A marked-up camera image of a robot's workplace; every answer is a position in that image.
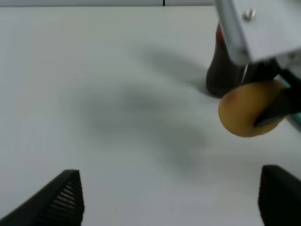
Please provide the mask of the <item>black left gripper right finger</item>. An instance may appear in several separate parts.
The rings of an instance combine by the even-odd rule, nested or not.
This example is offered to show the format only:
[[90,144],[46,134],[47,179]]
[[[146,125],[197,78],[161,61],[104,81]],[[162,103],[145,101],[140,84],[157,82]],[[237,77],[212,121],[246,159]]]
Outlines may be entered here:
[[300,226],[301,181],[277,165],[264,165],[258,207],[265,226]]

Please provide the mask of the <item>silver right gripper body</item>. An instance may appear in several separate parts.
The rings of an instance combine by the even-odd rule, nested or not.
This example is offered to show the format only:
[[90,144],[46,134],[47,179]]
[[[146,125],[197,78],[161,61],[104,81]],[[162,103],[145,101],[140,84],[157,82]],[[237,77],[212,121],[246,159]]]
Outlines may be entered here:
[[301,76],[299,0],[216,0],[214,5],[234,63],[275,59],[280,68]]

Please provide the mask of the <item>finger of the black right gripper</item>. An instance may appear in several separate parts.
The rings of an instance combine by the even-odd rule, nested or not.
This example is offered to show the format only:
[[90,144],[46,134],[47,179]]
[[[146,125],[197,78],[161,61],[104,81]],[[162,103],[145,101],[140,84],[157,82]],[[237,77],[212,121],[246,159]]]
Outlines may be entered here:
[[301,80],[292,74],[282,74],[290,87],[282,89],[257,117],[254,126],[265,126],[283,117],[301,112]]

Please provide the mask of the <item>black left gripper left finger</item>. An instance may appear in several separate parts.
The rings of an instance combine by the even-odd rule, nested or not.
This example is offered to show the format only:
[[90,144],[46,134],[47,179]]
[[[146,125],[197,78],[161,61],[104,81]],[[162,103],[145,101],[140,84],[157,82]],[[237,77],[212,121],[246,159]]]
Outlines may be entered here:
[[2,226],[80,226],[85,211],[79,170],[64,170],[0,220]]

